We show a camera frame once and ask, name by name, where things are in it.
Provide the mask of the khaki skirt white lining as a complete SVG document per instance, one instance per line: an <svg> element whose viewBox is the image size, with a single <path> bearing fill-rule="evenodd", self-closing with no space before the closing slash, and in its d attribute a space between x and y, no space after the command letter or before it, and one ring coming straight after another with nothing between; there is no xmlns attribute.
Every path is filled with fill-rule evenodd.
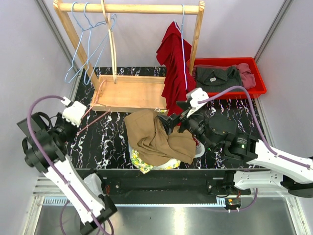
<svg viewBox="0 0 313 235"><path fill-rule="evenodd" d="M196 154L196 143L188 131L179 133L176 126L167 135L158 112L140 110L124 118L128 141L139 152L140 159L149 165L160 166L170 159L191 164Z"/></svg>

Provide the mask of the lemon print skirt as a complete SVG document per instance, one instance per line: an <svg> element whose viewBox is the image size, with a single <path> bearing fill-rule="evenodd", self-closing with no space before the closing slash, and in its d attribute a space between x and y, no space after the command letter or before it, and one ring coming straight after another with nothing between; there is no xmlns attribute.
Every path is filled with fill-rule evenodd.
<svg viewBox="0 0 313 235"><path fill-rule="evenodd" d="M130 151L130 159L132 164L140 170L143 174L148 173L151 170L168 170L168 169L175 169L179 167L181 161L177 159L171 158L169 161L167 161L165 164L162 164L160 166L153 166L150 164L145 163L143 160L139 157L139 152L136 150Z"/></svg>

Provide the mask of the plain red skirt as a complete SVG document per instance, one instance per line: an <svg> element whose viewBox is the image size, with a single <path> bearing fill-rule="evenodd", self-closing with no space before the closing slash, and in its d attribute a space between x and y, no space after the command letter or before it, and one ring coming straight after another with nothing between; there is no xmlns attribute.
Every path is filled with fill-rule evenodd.
<svg viewBox="0 0 313 235"><path fill-rule="evenodd" d="M191 53L191 45L186 40L184 40L184 51L186 62ZM185 101L186 94L196 87L196 82L186 67L188 89L185 90L180 31L176 28L174 21L167 28L161 45L156 51L156 59L167 69L161 96L166 99L168 115L179 114L182 109L176 104L176 101Z"/></svg>

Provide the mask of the blue wire hanger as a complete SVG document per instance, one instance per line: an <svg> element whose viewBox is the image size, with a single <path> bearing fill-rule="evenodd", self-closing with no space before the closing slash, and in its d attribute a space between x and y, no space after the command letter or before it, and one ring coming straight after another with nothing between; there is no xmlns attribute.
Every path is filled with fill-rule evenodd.
<svg viewBox="0 0 313 235"><path fill-rule="evenodd" d="M116 14L110 14L111 19L114 20L113 22L113 27L112 27L112 31L114 30L116 21L117 21L117 15ZM109 36L108 36L108 26L105 22L105 19L103 19L102 21L98 21L95 24L92 24L93 28L92 28L92 34L93 31L96 29L96 32L98 32L100 30L100 28L103 27L107 27L107 32L102 36L102 38L100 39L96 39L96 42L98 43L97 46L95 47L91 47L90 43L91 43L91 39L92 39L92 35L91 35L91 39L89 42L89 46L87 44L87 49L89 48L89 56L92 56L89 60L89 71L88 71L88 75L95 75L95 71L94 71L94 67L96 67L100 61L100 58L105 50L105 47L107 45L107 43L109 43Z"/></svg>
<svg viewBox="0 0 313 235"><path fill-rule="evenodd" d="M76 59L77 56L80 55L80 48L82 48L83 51L84 51L84 48L82 46L82 39L84 37L84 33L86 31L89 31L89 39L88 39L88 46L89 46L89 42L90 42L91 35L92 35L92 28L93 28L93 26L92 26L92 24L91 24L91 22L90 22L90 20L88 18L87 18L87 21L89 23L89 26L87 28L84 28L80 24L79 20L75 16L74 7L75 7L76 4L78 4L78 2L74 1L72 3L72 5L71 5L71 14L72 14L72 17L75 19L76 24L80 28L81 34L78 37L78 42L77 42L76 46L74 46L75 52L74 52L74 55L73 55L72 60L71 60L71 66L68 69L67 74L65 75L64 81L67 82L67 83L70 83L78 75L79 72L82 72L83 70L85 70L83 83L86 86L86 85L88 85L91 82L91 77L92 77L92 75L88 75L88 71L89 71L89 68L90 68L89 60L92 57L92 56L89 56L89 48L88 48L88 53L87 54L85 53L85 55L87 57L86 60L84 62L82 62L82 66L80 67L80 69L78 69L76 71L76 74L69 81L67 81L68 74L74 69L75 59Z"/></svg>
<svg viewBox="0 0 313 235"><path fill-rule="evenodd" d="M183 39L183 26L184 26L184 16L185 16L185 10L184 10L184 4L182 6L182 20L181 20L181 27L178 28L178 24L176 21L176 28L180 31L180 40L181 40L181 49L182 49L182 59L183 59L183 75L184 75L184 83L185 83L185 90L188 89L187 84L187 76L186 76L186 62L185 62L185 51L184 51L184 39Z"/></svg>

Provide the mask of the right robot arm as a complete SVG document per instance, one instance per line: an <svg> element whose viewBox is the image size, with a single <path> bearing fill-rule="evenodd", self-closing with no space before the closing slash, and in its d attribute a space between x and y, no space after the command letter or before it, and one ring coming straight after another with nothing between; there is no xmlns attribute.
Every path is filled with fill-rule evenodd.
<svg viewBox="0 0 313 235"><path fill-rule="evenodd" d="M179 125L179 132L188 131L208 151L220 150L229 162L239 162L264 167L264 171L245 173L237 170L222 181L224 192L250 188L285 189L290 195L313 196L313 160L298 157L272 148L255 136L242 133L236 123L223 115L205 117L186 113L171 116L158 115L167 135Z"/></svg>

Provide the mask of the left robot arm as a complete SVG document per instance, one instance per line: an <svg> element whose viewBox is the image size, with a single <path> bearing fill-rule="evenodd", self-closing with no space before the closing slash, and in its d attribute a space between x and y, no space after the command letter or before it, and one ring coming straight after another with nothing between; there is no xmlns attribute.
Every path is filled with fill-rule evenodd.
<svg viewBox="0 0 313 235"><path fill-rule="evenodd" d="M103 192L106 182L96 171L82 178L65 147L75 138L85 113L85 109L65 108L52 123L47 114L29 111L17 125L25 134L22 149L26 164L50 179L75 207L81 221L80 233L89 235L98 229L106 235L104 224L111 226L110 217L117 211L112 199Z"/></svg>

